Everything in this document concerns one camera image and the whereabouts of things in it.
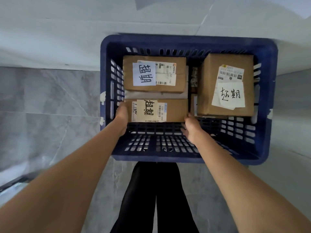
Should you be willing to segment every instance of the barcode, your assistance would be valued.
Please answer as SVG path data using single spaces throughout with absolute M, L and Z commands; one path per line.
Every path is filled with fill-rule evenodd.
M 159 105 L 158 117 L 161 118 L 161 105 Z
M 156 82 L 156 84 L 159 84 L 159 85 L 167 85 L 167 82 Z
M 235 78 L 238 77 L 237 74 L 228 73 L 228 72 L 225 72 L 225 71 L 222 71 L 222 70 L 220 70 L 220 74 L 223 74 L 223 75 L 226 75 L 226 76 L 229 76 L 229 77 L 235 77 Z

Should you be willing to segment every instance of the basket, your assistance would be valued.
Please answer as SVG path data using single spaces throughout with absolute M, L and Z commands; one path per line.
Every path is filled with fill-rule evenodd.
M 254 55 L 255 115 L 227 120 L 202 118 L 202 128 L 239 162 L 262 164 L 269 155 L 277 47 L 270 39 L 121 34 L 107 36 L 100 50 L 100 129 L 124 100 L 124 55 L 182 56 L 189 71 L 209 53 Z M 180 123 L 129 123 L 112 156 L 116 160 L 203 163 Z

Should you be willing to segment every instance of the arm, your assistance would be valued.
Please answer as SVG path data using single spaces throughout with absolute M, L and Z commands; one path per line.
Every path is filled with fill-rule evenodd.
M 184 135 L 199 150 L 240 233 L 310 232 L 311 222 L 283 196 L 236 161 L 192 116 Z
M 107 127 L 0 209 L 1 232 L 80 233 L 99 178 L 127 121 L 127 109 L 121 103 Z

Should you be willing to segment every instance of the person's right hand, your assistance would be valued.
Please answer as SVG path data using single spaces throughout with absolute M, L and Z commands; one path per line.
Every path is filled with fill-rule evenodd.
M 182 125 L 184 129 L 181 128 L 181 131 L 192 144 L 195 144 L 195 137 L 198 133 L 204 132 L 199 121 L 190 113 L 185 117 L 185 123 Z

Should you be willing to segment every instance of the black pants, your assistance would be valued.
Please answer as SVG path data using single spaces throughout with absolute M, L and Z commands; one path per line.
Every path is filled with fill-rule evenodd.
M 199 232 L 176 163 L 138 162 L 111 233 L 152 233 L 157 202 L 158 232 Z

